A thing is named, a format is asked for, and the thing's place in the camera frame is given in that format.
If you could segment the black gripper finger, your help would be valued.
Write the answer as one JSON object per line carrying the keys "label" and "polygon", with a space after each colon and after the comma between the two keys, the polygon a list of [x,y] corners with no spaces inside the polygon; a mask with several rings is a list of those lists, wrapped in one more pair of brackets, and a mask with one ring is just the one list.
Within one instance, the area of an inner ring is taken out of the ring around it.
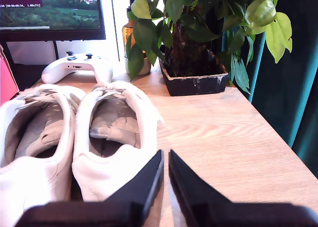
{"label": "black gripper finger", "polygon": [[107,220],[145,220],[163,182],[163,151],[118,191],[104,201]]}
{"label": "black gripper finger", "polygon": [[211,206],[231,201],[201,179],[180,157],[170,150],[168,169],[172,188],[187,222],[211,222]]}

